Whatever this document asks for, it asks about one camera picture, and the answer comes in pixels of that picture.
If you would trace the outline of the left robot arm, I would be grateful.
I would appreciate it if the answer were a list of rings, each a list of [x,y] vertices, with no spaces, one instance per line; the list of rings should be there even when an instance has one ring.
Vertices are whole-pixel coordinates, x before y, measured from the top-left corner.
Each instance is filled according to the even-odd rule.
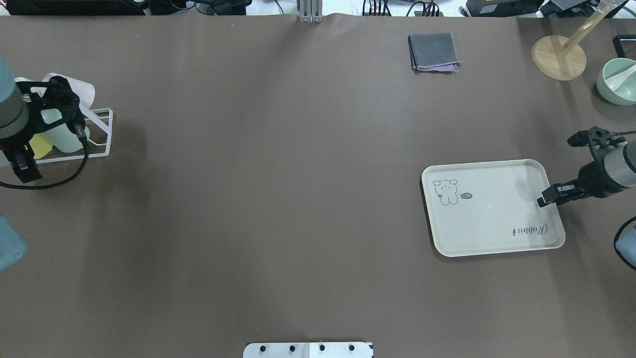
[[[0,147],[14,174],[22,182],[1,186],[16,190],[46,190],[66,185],[79,177],[88,163],[90,149],[80,98],[62,76],[46,82],[16,82],[9,64],[1,61]],[[30,141],[36,134],[64,126],[84,151],[78,169],[67,179],[48,185],[30,185],[42,179]]]

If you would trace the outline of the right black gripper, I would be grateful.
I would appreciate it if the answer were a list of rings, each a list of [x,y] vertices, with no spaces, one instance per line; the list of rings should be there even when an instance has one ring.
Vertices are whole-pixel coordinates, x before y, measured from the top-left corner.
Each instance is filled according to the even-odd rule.
[[[617,184],[595,163],[589,163],[578,172],[578,177],[565,184],[549,186],[537,199],[543,208],[550,204],[561,205],[588,197],[605,198],[617,192]]]

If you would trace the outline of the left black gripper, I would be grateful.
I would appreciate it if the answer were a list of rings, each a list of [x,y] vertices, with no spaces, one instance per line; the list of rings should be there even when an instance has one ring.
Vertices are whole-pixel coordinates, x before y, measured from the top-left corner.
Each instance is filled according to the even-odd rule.
[[[52,76],[46,81],[18,82],[29,109],[28,134],[44,134],[58,150],[82,149],[82,111],[80,96],[70,79]],[[12,152],[12,168],[22,183],[42,179],[31,149]]]

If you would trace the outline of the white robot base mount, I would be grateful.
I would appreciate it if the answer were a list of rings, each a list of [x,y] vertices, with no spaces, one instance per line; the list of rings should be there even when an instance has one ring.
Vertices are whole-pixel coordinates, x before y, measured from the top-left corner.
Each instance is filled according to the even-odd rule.
[[[290,342],[246,345],[243,358],[374,358],[368,342]]]

